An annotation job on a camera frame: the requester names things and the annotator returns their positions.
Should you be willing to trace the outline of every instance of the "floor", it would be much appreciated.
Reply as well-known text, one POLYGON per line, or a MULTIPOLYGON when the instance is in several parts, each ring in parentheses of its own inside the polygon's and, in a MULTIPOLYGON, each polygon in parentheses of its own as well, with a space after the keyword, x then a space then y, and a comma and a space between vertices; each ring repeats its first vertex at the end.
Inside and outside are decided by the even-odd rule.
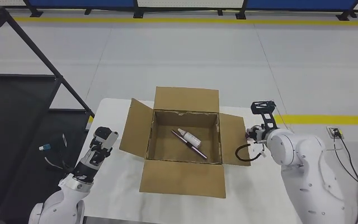
MULTIPOLYGON (((48 11, 43 16, 81 17, 82 13, 48 11)), ((214 13, 194 16, 213 17, 214 13)), ((22 11, 13 11, 13 15, 27 16, 22 11)), ((91 16, 114 14, 93 12, 91 16)), ((151 16, 168 14, 148 14, 151 16)), ((171 16, 190 17, 193 12, 171 16)), ((336 20, 327 14, 300 16, 306 20, 336 20)), ((297 15, 250 13, 250 18, 293 20, 297 15)), ((253 101, 274 100, 282 114, 358 114, 356 26, 39 22, 20 25, 93 111, 106 97, 154 100, 156 86, 181 86, 217 89, 222 106, 248 108, 253 101)), ((0 49, 0 73, 50 74, 7 25, 0 29, 0 49)), ((81 108, 64 87, 52 107, 81 108)), ((297 133, 316 134, 327 147, 333 147, 326 125, 291 126, 297 133)), ((340 128, 358 166, 356 126, 340 128)), ((348 164, 345 152, 339 153, 348 164)), ((356 204, 356 182, 335 157, 328 160, 340 174, 346 198, 356 204)))

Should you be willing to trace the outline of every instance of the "bottle cap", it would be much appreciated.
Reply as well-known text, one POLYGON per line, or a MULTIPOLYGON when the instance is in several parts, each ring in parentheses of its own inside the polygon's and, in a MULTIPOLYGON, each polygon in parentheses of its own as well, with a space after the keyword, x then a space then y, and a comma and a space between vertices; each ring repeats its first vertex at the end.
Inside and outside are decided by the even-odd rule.
POLYGON ((184 130, 182 130, 182 129, 180 129, 180 128, 178 128, 178 132, 179 132, 182 136, 184 136, 184 134, 186 133, 186 131, 184 131, 184 130))

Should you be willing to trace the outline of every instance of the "cardboard box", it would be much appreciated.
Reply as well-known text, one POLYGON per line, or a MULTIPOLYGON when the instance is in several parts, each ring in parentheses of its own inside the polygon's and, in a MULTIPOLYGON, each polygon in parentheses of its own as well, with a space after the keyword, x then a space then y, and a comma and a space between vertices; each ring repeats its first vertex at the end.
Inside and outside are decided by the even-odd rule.
POLYGON ((132 99, 120 149, 145 158, 140 192, 225 198, 223 164, 250 165, 235 157, 245 132, 243 118, 219 113, 219 91, 157 87, 154 109, 132 99), (201 140, 207 160, 171 132, 178 128, 201 140))

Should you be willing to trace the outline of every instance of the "marker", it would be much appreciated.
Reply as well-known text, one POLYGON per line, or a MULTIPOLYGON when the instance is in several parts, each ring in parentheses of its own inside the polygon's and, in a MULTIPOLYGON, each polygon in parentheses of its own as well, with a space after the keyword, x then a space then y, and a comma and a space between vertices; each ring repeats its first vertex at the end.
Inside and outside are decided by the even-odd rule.
POLYGON ((182 142, 184 142, 189 148, 194 150, 196 153, 198 153, 202 158, 208 159, 207 156, 205 156, 202 152, 200 152, 196 147, 194 147, 190 142, 182 138, 180 135, 178 135, 174 130, 172 130, 173 134, 175 134, 179 139, 181 139, 182 142))

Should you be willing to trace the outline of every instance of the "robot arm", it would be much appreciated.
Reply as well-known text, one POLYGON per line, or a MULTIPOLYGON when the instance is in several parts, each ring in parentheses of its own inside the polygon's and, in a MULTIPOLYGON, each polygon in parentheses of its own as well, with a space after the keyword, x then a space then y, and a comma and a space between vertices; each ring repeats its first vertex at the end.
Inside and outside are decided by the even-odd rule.
POLYGON ((82 224, 85 198, 93 185, 93 178, 104 159, 110 156, 117 132, 99 127, 93 135, 90 149, 73 172, 59 183, 61 190, 51 195, 45 203, 37 204, 29 224, 82 224))
POLYGON ((263 125, 247 130, 247 137, 263 143, 281 165, 287 194, 303 224, 345 223, 345 205, 332 169, 327 165, 324 143, 316 136, 279 129, 273 119, 273 101, 254 102, 254 114, 263 125))

